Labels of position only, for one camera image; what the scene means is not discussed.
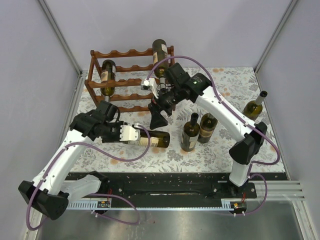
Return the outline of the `brown wooden wine rack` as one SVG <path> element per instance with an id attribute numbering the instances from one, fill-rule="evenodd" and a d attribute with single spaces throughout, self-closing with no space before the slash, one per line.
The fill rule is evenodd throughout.
<path id="1" fill-rule="evenodd" d="M 167 46 L 167 53 L 169 56 L 174 56 L 174 46 Z M 127 52 L 119 52 L 117 50 L 112 50 L 109 53 L 101 53 L 99 51 L 91 50 L 90 51 L 91 60 L 90 60 L 90 66 L 88 70 L 88 77 L 84 81 L 84 85 L 86 86 L 86 89 L 88 90 L 94 104 L 98 106 L 100 101 L 104 99 L 102 93 L 100 95 L 96 95 L 94 89 L 100 89 L 100 88 L 127 88 L 127 87 L 136 87 L 140 86 L 142 79 L 140 78 L 129 78 L 128 80 L 120 79 L 119 81 L 116 81 L 114 79 L 108 80 L 107 83 L 98 83 L 96 81 L 93 81 L 93 72 L 94 68 L 96 68 L 97 73 L 99 77 L 102 75 L 102 67 L 100 67 L 98 59 L 112 59 L 112 58 L 131 58 L 131 57 L 145 57 L 145 56 L 152 56 L 153 50 L 152 48 L 148 48 L 145 51 L 137 51 L 136 49 L 130 49 Z M 139 66 L 139 65 L 132 65 L 131 67 L 122 67 L 122 66 L 116 66 L 115 71 L 116 73 L 129 73 L 129 72 L 139 72 L 139 71 L 151 71 L 153 68 L 153 63 L 149 64 L 148 66 Z M 138 93 L 132 93 L 129 96 L 122 96 L 119 94 L 114 94 L 110 97 L 111 102 L 116 101 L 136 101 L 136 100 L 151 100 L 152 94 L 149 93 L 147 95 L 140 95 Z M 131 108 L 127 107 L 118 107 L 121 113 L 132 113 L 132 112 L 146 112 L 148 111 L 148 107 L 142 107 L 135 105 Z"/>

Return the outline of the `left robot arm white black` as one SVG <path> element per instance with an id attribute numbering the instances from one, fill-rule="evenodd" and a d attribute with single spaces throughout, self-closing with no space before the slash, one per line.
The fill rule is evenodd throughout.
<path id="1" fill-rule="evenodd" d="M 120 110 L 101 101 L 98 107 L 74 117 L 65 139 L 44 169 L 32 181 L 22 181 L 18 191 L 28 205 L 51 220 L 58 219 L 68 204 L 87 195 L 107 195 L 107 177 L 96 171 L 65 183 L 73 165 L 97 138 L 115 143 L 120 140 Z"/>

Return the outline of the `green wine bottle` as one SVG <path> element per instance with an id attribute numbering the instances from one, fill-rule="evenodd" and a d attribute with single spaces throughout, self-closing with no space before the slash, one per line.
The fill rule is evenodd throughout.
<path id="1" fill-rule="evenodd" d="M 116 78 L 116 64 L 114 61 L 107 59 L 104 60 L 101 67 L 101 83 L 115 80 Z M 101 95 L 106 102 L 110 101 L 111 96 L 115 93 L 114 87 L 102 87 L 100 88 Z"/>

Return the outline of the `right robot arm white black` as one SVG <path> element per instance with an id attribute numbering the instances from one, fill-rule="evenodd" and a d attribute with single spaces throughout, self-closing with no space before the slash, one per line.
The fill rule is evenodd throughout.
<path id="1" fill-rule="evenodd" d="M 161 112 L 171 116 L 172 107 L 183 100 L 189 100 L 213 115 L 236 141 L 229 150 L 233 164 L 227 191 L 231 197 L 239 198 L 246 191 L 244 184 L 249 179 L 252 159 L 264 142 L 266 124 L 255 124 L 241 114 L 216 91 L 213 83 L 202 73 L 190 76 L 179 63 L 175 63 L 165 71 L 164 77 L 173 86 L 165 93 L 160 92 L 160 86 L 153 78 L 146 78 L 140 84 L 143 90 L 150 90 L 153 94 L 148 105 L 151 113 L 149 127 L 154 130 L 167 126 L 168 122 Z"/>

